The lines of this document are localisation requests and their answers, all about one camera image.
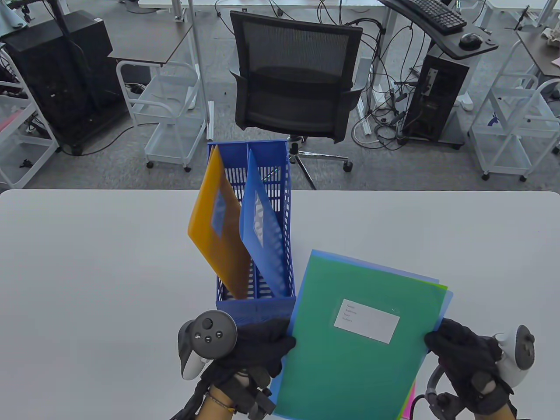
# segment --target computer tower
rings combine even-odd
[[[2,39],[39,108],[59,133],[73,124],[83,125],[115,102],[124,103],[116,60],[107,57],[113,47],[103,20],[85,11],[64,19],[69,43],[54,20]]]
[[[432,48],[424,59],[402,135],[438,141],[468,71],[468,66],[443,59]]]

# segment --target bracelet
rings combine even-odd
[[[228,410],[230,413],[237,413],[237,410],[233,407],[228,407],[226,404],[224,404],[223,402],[219,401],[218,399],[214,398],[214,396],[210,393],[207,392],[206,393],[206,397],[210,398],[212,401],[214,401],[216,404],[218,404],[220,407],[225,408],[226,410]]]

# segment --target black mesh chair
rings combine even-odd
[[[362,29],[230,12],[237,56],[230,71],[237,81],[235,122],[288,134],[290,161],[298,163],[316,189],[301,158],[345,156],[300,151],[307,137],[346,136],[348,116],[366,87],[371,59],[361,59],[352,84]]]

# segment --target gray carpet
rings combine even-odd
[[[102,17],[110,31],[119,31],[122,27],[130,30],[130,25],[120,25],[134,21],[137,15],[126,12],[124,5],[114,0],[68,0],[71,10],[83,8],[96,16]],[[32,5],[34,22],[47,18],[41,3]],[[288,11],[297,19],[316,21],[315,10]],[[349,21],[362,14],[343,11],[343,19]],[[466,11],[465,17],[473,20],[474,11]],[[408,22],[399,17],[398,26]],[[232,35],[227,31],[215,13],[197,12],[197,24],[200,32],[204,74],[210,99],[215,102],[216,121],[214,138],[217,141],[278,139],[283,135],[269,133],[258,129],[240,130],[234,122],[235,83],[227,70],[227,62],[234,50]],[[490,24],[494,38],[500,48],[485,54],[469,92],[475,103],[475,110],[480,106],[496,73],[501,66],[510,46],[517,37],[511,30],[505,29],[515,24],[506,14],[497,14]],[[375,35],[376,29],[366,27],[368,33]],[[407,69],[418,55],[423,32],[415,27],[412,47],[405,63]],[[404,54],[410,42],[410,31],[404,30],[392,42],[385,64],[389,73],[399,79],[399,71]],[[363,47],[363,55],[371,55]],[[530,64],[528,55],[517,58],[515,67],[526,69]],[[468,127],[474,117],[472,113],[461,113],[463,127]],[[351,115],[349,129],[357,120],[356,112]],[[110,142],[123,129],[130,126],[130,118],[123,117],[119,124],[107,130],[88,144],[86,152],[96,150]],[[129,130],[106,150],[85,157],[72,157],[62,153],[52,159],[28,183],[27,188],[121,188],[121,189],[192,189],[198,188],[204,175],[206,165],[206,144],[201,143],[192,161],[192,171],[185,173],[179,165],[156,164],[147,169],[143,149],[155,126],[139,127]],[[364,139],[363,132],[357,130]],[[540,168],[533,173],[526,183],[521,183],[517,176],[493,174],[488,181],[480,179],[482,174],[478,160],[469,144],[460,151],[445,147],[408,144],[398,151],[366,150],[355,144],[348,135],[342,143],[334,145],[327,139],[310,139],[306,150],[314,152],[347,155],[354,162],[349,174],[342,170],[342,164],[326,161],[306,161],[309,172],[320,189],[343,190],[552,190],[560,192],[558,169],[560,158],[547,156]],[[294,189],[308,189],[309,185],[297,166],[292,166]]]

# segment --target hand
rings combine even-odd
[[[457,396],[474,414],[490,415],[509,403],[511,387],[500,377],[496,362],[502,356],[497,341],[444,318],[438,331],[424,336]]]
[[[233,351],[221,359],[214,360],[202,373],[200,382],[189,399],[185,408],[174,415],[171,420],[194,419],[195,413],[202,404],[205,393],[212,386],[224,393],[234,405],[243,407],[257,394],[257,383],[245,372],[258,368],[266,376],[266,384],[271,377],[276,377],[282,370],[281,359],[296,345],[296,339],[286,335],[290,321],[288,319],[273,319],[262,324],[251,324],[239,327],[237,343]],[[246,393],[243,401],[235,400],[228,392],[232,379],[239,381]]]

